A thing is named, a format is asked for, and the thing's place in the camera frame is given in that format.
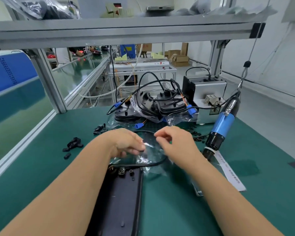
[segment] baseboard pipe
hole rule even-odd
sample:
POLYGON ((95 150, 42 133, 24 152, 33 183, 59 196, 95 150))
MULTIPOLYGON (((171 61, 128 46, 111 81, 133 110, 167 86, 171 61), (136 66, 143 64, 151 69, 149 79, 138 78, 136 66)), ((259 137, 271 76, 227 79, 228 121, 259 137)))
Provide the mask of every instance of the baseboard pipe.
MULTIPOLYGON (((197 60, 194 60, 194 59, 190 59, 190 60, 191 60, 191 61, 194 61, 194 62, 196 62, 196 63, 199 63, 199 64, 203 64, 203 65, 205 65, 205 66, 208 66, 207 64, 202 63, 202 62, 199 62, 199 61, 197 61, 197 60)), ((227 72, 227 71, 223 71, 223 70, 222 70, 222 72, 225 73, 225 74, 232 75, 232 76, 234 76, 234 77, 236 77, 236 78, 241 79, 241 77, 238 76, 238 75, 234 75, 234 74, 232 74, 232 73, 229 73, 229 72, 227 72)), ((286 94, 286 95, 289 95, 289 96, 295 98, 295 95, 294 95, 294 94, 287 93, 287 92, 284 92, 284 91, 282 91, 282 90, 272 88, 272 87, 270 87, 270 86, 267 86, 267 85, 264 85, 264 84, 258 83, 258 82, 256 82, 256 81, 252 81, 252 80, 250 80, 250 79, 245 79, 245 81, 247 81, 247 82, 249 82, 249 83, 253 83, 253 84, 261 85, 261 86, 263 86, 263 87, 266 87, 266 88, 272 89, 272 90, 274 90, 274 91, 277 91, 277 92, 280 92, 280 93, 283 93, 283 94, 286 94)))

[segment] green table surface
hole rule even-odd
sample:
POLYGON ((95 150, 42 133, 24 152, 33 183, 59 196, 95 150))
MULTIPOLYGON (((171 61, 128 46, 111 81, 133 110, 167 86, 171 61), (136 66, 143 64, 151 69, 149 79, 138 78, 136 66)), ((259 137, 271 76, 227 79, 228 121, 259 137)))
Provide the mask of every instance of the green table surface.
MULTIPOLYGON (((0 230, 41 193, 78 155, 62 152, 73 137, 90 142, 93 130, 107 122, 107 107, 70 110, 55 116, 0 177, 0 230)), ((146 124, 155 131, 164 126, 146 124)), ((199 126, 201 133, 212 124, 199 126)), ((221 154, 247 191, 242 194, 285 235, 295 235, 294 159, 236 119, 221 154)), ((204 197, 196 197, 189 179, 173 165, 166 176, 148 174, 143 179, 140 235, 222 235, 204 197)))
MULTIPOLYGON (((104 56, 90 55, 54 70, 52 75, 62 96, 69 95, 107 56, 107 53, 104 56)), ((51 110, 52 105, 40 79, 0 96, 0 159, 51 110)))

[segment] blue electric screwdriver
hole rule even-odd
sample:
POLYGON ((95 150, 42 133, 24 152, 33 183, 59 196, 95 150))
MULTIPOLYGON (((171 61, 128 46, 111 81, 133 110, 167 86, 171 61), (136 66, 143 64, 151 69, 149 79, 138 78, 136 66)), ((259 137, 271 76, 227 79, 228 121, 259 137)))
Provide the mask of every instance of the blue electric screwdriver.
POLYGON ((208 136, 203 155, 209 161, 215 152, 219 150, 222 142, 226 138, 228 130, 231 128, 232 123, 235 120, 240 105, 239 96, 240 91, 228 100, 208 136))

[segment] green work mat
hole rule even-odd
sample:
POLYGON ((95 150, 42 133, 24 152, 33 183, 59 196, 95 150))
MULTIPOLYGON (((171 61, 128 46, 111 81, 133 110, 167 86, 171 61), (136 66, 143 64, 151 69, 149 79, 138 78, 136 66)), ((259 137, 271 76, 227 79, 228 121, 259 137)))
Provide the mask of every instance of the green work mat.
MULTIPOLYGON (((78 155, 64 160, 62 148, 73 137, 87 144, 93 130, 107 121, 109 108, 83 108, 55 116, 0 177, 0 230, 42 192, 78 155)), ((165 123, 147 123, 156 131, 165 123)), ((208 133, 212 124, 199 126, 208 133)), ((203 143, 197 143, 203 149, 203 143)), ((236 119, 220 149, 247 188, 247 198, 285 235, 295 235, 295 161, 284 151, 236 119)), ((222 235, 204 197, 196 197, 187 175, 175 165, 166 176, 143 180, 140 235, 222 235)))

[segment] blue connector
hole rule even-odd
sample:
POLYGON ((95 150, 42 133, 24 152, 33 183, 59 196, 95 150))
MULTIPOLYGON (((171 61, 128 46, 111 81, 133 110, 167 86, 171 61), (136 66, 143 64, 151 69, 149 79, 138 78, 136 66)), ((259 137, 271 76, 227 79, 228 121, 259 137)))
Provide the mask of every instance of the blue connector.
POLYGON ((118 108, 121 105, 121 101, 114 104, 115 108, 118 108))
POLYGON ((189 104, 189 105, 187 106, 187 109, 188 109, 188 112, 189 112, 189 114, 190 114, 191 116, 192 116, 194 113, 197 112, 197 110, 196 110, 195 108, 193 108, 191 104, 189 104))
POLYGON ((139 129, 139 128, 143 127, 143 126, 144 126, 144 123, 137 123, 135 125, 136 129, 139 129))

